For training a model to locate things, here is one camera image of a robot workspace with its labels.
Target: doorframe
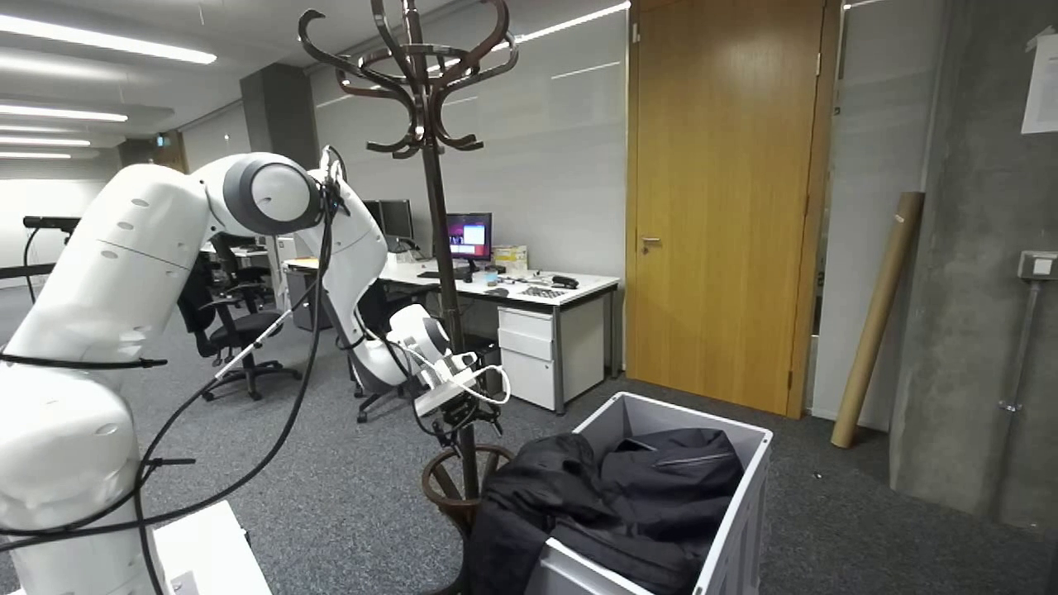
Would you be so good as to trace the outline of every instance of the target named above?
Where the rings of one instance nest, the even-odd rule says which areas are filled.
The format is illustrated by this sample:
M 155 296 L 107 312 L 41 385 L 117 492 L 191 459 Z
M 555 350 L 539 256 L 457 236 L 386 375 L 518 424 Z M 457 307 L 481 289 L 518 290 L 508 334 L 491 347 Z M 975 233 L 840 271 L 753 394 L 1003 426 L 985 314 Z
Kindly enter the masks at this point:
M 823 212 L 830 206 L 830 141 L 835 141 L 835 106 L 838 106 L 838 70 L 840 70 L 840 9 L 842 0 L 823 0 L 819 17 L 819 70 L 818 70 L 818 114 L 813 141 L 807 166 L 807 210 L 804 210 L 804 243 L 797 271 L 797 304 L 794 304 L 794 350 L 791 350 L 791 397 L 788 418 L 804 418 L 807 406 L 807 363 L 812 337 L 818 320 L 818 300 L 823 297 Z
M 635 124 L 635 44 L 639 44 L 639 8 L 645 0 L 632 0 L 627 9 L 627 93 L 626 93 L 626 109 L 627 109 L 627 166 L 626 166 L 626 334 L 627 334 L 627 307 L 635 300 L 635 251 L 639 251 L 639 193 L 635 193 L 635 140 L 639 140 L 639 124 Z M 813 320 L 818 320 L 818 297 L 819 297 L 819 268 L 823 268 L 823 212 L 830 201 L 830 137 L 835 137 L 835 106 L 838 106 L 838 63 L 840 63 L 840 8 L 842 0 L 819 0 L 819 70 L 818 70 L 818 103 L 813 103 L 813 131 L 812 131 L 812 162 L 807 162 L 807 210 L 804 210 L 804 243 L 799 243 L 799 271 L 797 271 L 797 304 L 794 304 L 794 347 L 791 347 L 791 385 L 788 385 L 788 418 L 804 418 L 807 406 L 807 355 L 812 355 L 812 337 L 813 337 Z M 626 370 L 635 376 L 632 344 L 626 347 Z

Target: white bin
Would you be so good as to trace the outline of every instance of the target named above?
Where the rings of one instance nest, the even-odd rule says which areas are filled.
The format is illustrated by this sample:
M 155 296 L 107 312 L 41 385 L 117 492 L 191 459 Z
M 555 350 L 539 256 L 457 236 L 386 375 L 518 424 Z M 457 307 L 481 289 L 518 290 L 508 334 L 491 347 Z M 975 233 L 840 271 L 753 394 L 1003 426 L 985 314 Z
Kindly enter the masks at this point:
M 763 462 L 770 447 L 770 431 L 711 418 L 687 406 L 672 406 L 639 394 L 615 394 L 602 409 L 594 409 L 577 432 L 587 432 L 593 447 L 622 442 L 627 432 L 661 432 L 661 431 L 726 431 L 744 475 L 727 505 L 727 516 L 704 554 L 695 595 L 759 595 L 761 591 L 761 560 L 763 560 Z M 581 560 L 560 538 L 547 543 L 547 552 L 531 579 L 531 595 L 645 595 L 635 583 Z

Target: wooden door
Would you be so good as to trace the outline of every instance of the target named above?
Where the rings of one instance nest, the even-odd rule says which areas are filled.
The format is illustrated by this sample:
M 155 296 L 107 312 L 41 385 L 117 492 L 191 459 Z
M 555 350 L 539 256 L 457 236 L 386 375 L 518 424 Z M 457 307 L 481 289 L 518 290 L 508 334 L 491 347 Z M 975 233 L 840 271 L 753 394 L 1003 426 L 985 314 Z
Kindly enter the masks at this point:
M 823 0 L 639 0 L 627 375 L 791 401 Z

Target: paper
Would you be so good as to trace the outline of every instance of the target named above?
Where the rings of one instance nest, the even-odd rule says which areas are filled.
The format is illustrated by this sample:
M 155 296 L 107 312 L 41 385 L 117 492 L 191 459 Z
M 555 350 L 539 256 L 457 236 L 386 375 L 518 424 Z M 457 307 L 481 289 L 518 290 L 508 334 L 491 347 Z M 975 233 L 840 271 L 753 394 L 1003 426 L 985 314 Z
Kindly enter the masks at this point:
M 531 268 L 531 248 L 525 244 L 503 244 L 493 262 L 507 271 L 525 271 Z
M 1058 131 L 1058 33 L 1034 40 L 1023 137 Z

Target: white wall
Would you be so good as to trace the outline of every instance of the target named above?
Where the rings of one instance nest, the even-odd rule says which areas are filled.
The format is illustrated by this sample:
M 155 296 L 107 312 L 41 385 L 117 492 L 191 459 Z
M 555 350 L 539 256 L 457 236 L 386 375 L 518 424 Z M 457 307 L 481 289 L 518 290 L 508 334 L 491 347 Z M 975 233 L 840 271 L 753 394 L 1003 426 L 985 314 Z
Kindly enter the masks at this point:
M 512 33 L 534 33 L 611 0 L 512 0 Z M 467 47 L 493 23 L 491 2 L 462 2 L 426 23 L 430 40 Z M 477 131 L 486 148 L 448 152 L 450 212 L 493 212 L 497 244 L 531 244 L 534 268 L 626 276 L 626 12 L 524 47 L 512 72 L 450 101 L 450 131 Z M 406 117 L 376 101 L 346 101 L 333 72 L 316 72 L 319 131 L 351 162 L 364 200 L 410 200 L 430 248 L 424 166 L 366 152 L 396 140 Z
M 213 159 L 252 148 L 243 103 L 232 103 L 204 120 L 188 124 L 181 137 L 186 137 L 188 172 L 203 169 Z
M 0 162 L 0 268 L 25 266 L 25 214 L 79 217 L 101 190 L 117 174 L 117 162 Z M 61 233 L 41 233 L 30 262 L 56 262 Z
M 838 418 L 899 193 L 926 186 L 928 106 L 940 67 L 943 0 L 888 0 L 847 12 L 842 81 L 835 120 L 830 233 L 813 418 Z M 890 431 L 905 296 L 898 300 L 862 424 Z

